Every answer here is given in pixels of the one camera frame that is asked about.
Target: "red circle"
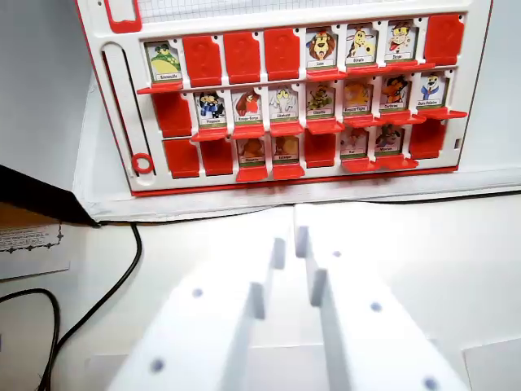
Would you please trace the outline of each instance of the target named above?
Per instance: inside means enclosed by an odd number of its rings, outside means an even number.
[[[139,159],[145,159],[148,162],[148,167],[145,169],[139,167]],[[154,169],[154,162],[152,161],[152,158],[146,153],[136,153],[134,156],[132,156],[132,167],[136,173],[148,174],[151,173]]]

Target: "cartoon character picture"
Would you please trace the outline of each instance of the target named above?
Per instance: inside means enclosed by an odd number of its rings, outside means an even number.
[[[370,24],[355,24],[348,26],[348,55],[346,65],[371,64],[376,52],[376,33]]]
[[[261,96],[254,90],[232,92],[235,122],[257,124],[262,122]]]
[[[407,106],[409,82],[404,75],[383,80],[380,111],[401,110]]]
[[[392,125],[380,128],[374,148],[375,156],[397,155],[401,152],[403,129],[395,129]]]
[[[355,128],[340,134],[340,159],[355,159],[367,155],[367,132]]]
[[[145,44],[154,81],[181,79],[181,65],[177,50],[168,42],[148,42]]]
[[[258,138],[244,138],[237,140],[239,150],[239,166],[252,167],[264,165],[264,142]]]
[[[299,108],[297,93],[290,86],[269,89],[269,118],[273,122],[295,121]]]
[[[416,46],[416,28],[408,20],[389,22],[387,28],[387,47],[384,59],[387,62],[402,61],[414,57]]]
[[[194,94],[195,104],[199,106],[199,126],[212,128],[226,123],[224,99],[216,91]]]
[[[331,29],[308,29],[306,33],[307,69],[334,67],[336,65],[336,39]]]
[[[447,79],[434,73],[423,74],[420,80],[422,99],[417,108],[440,108],[444,105]]]
[[[335,89],[327,84],[308,84],[306,115],[308,119],[334,115]]]
[[[347,81],[344,86],[344,116],[359,116],[371,110],[372,85],[364,81]]]
[[[299,139],[295,136],[275,137],[273,142],[274,165],[299,162]]]

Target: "grid paper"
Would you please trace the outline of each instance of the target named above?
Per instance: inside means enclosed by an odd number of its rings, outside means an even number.
[[[143,23],[400,0],[138,0]]]

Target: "white table surface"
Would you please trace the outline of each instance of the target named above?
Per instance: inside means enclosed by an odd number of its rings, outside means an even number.
[[[318,208],[327,222],[324,229],[352,243],[353,258],[378,264],[380,276],[465,381],[463,349],[521,336],[521,195]],[[141,264],[67,344],[55,367],[53,389],[89,389],[88,360],[127,354],[169,292],[195,265],[218,261],[237,241],[251,243],[255,251],[255,235],[292,218],[293,208],[281,207],[140,226]],[[62,334],[120,278],[135,252],[128,226],[74,230],[82,240],[70,254],[70,270],[0,283],[0,296],[35,287],[54,292],[62,306]],[[322,343],[318,312],[307,302],[304,263],[292,256],[291,246],[287,268],[274,276],[267,316],[254,329],[252,346]],[[51,331],[52,311],[45,297],[0,305],[0,390],[36,387]]]

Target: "black wire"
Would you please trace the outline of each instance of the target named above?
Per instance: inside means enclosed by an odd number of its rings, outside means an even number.
[[[58,341],[58,335],[59,335],[59,304],[56,300],[55,295],[53,295],[51,292],[47,291],[46,289],[41,288],[34,288],[34,289],[28,289],[26,291],[20,291],[11,293],[10,295],[0,297],[0,303],[10,300],[15,297],[34,294],[34,293],[42,293],[49,297],[50,302],[53,306],[53,311],[55,313],[55,329],[53,332],[53,339],[50,347],[50,353],[49,353],[49,360],[47,361],[46,369],[43,372],[42,380],[40,381],[40,385],[37,388],[37,391],[50,391],[50,378],[52,377],[52,368],[55,365],[56,357],[58,356],[59,351],[63,348],[63,345],[71,338],[71,336],[77,332],[81,326],[83,326],[91,317],[96,313],[99,308],[107,302],[108,299],[111,298],[111,296],[116,293],[116,291],[123,285],[123,283],[127,280],[127,278],[132,274],[134,269],[139,263],[139,258],[141,258],[142,254],[142,241],[141,236],[139,235],[138,227],[133,222],[130,224],[132,227],[132,232],[134,233],[134,238],[136,239],[136,255],[134,256],[134,259],[132,260],[132,263],[129,266],[129,269],[121,276],[121,278],[118,280],[118,282],[111,288],[110,291],[108,291],[105,296],[103,296],[99,301],[94,304],[94,306],[87,312],[83,318],[79,320],[78,323],[76,323],[74,326],[71,327],[71,329],[65,333],[64,336],[60,338]]]
[[[53,361],[53,358],[56,356],[56,345],[58,344],[58,335],[59,335],[59,325],[60,325],[60,314],[59,314],[59,303],[58,300],[56,300],[56,296],[43,288],[33,288],[33,289],[26,289],[24,291],[18,291],[14,293],[10,293],[9,295],[6,295],[4,297],[0,297],[0,303],[3,303],[4,301],[8,301],[10,299],[14,299],[16,297],[21,296],[27,296],[27,295],[36,295],[36,294],[42,294],[49,298],[50,303],[52,304],[52,310],[55,315],[55,325],[54,325],[54,331],[52,332],[52,342],[50,343],[50,352],[49,352],[49,359],[47,360],[47,366]]]

